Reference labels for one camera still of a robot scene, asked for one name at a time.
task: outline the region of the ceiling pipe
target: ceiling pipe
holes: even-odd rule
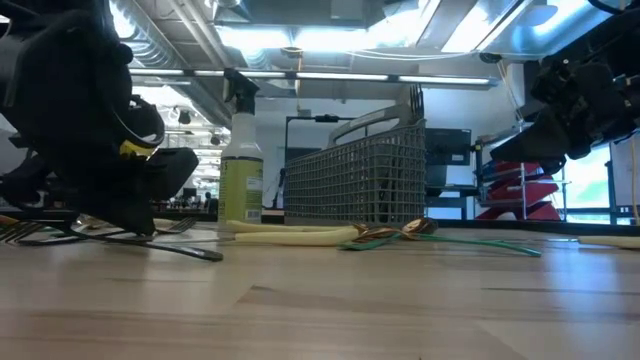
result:
[[[198,28],[195,25],[193,25],[193,23],[191,22],[191,19],[189,19],[189,17],[187,16],[187,13],[184,11],[182,6],[178,4],[178,1],[168,0],[168,2],[169,2],[169,5],[171,5],[171,8],[173,9],[173,11],[176,13],[176,15],[178,15],[180,20],[182,20],[182,23],[184,24],[184,26],[187,27],[187,30],[189,30],[189,32],[191,33],[191,36],[193,36],[193,38],[196,40],[198,45],[200,45],[204,53],[207,54],[207,57],[209,58],[209,60],[211,60],[211,64],[217,68],[222,67],[222,64],[223,64],[222,57],[220,57],[218,53],[216,53],[213,46],[209,42],[207,42],[207,40],[203,37],[202,33],[198,30]]]
[[[206,20],[202,17],[200,11],[198,11],[199,9],[194,5],[193,0],[182,0],[182,2],[184,3],[184,7],[187,8],[187,11],[191,14],[191,17],[196,21],[196,24],[204,34],[204,37],[207,39],[211,47],[213,47],[214,52],[220,57],[224,67],[231,66],[232,61],[227,56],[226,49],[222,45],[222,40],[220,40],[220,35],[218,35],[216,28],[213,27],[212,29],[207,25]]]
[[[136,0],[111,0],[122,14],[136,27],[135,42],[124,41],[130,45],[136,61],[146,70],[180,69],[188,66],[185,59],[158,29],[149,15]],[[177,91],[191,98],[194,107],[209,122],[218,126],[230,127],[231,112],[222,99],[209,91],[201,80],[194,79],[191,85],[173,86]]]

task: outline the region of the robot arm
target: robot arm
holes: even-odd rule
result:
[[[542,61],[531,95],[547,106],[529,129],[494,149],[494,159],[539,162],[553,174],[565,156],[582,158],[637,131],[640,63],[633,50],[640,49],[639,5],[634,1]]]
[[[155,231],[151,199],[168,199],[198,164],[191,149],[156,149],[164,123],[132,96],[131,49],[108,0],[0,0],[0,112],[33,149],[4,174],[0,196],[25,211],[42,192],[125,230]]]

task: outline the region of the computer monitor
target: computer monitor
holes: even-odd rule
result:
[[[427,128],[425,142],[427,166],[471,164],[471,130]]]
[[[182,197],[185,199],[195,197],[198,195],[196,188],[182,188]]]
[[[446,165],[427,165],[427,176],[425,179],[425,188],[428,197],[438,197],[442,194],[442,189],[433,187],[444,187],[447,184],[447,166]]]

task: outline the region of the light wood surface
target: light wood surface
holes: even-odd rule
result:
[[[2,359],[638,359],[640,253],[528,239],[369,252],[163,238],[221,263],[117,245],[0,247]]]

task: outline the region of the window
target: window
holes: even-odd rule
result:
[[[568,160],[565,165],[567,185],[567,208],[609,208],[609,180],[606,162],[611,160],[608,146],[591,151],[589,155],[578,160]],[[562,173],[553,176],[562,180]],[[563,207],[562,192],[554,196],[554,205]]]

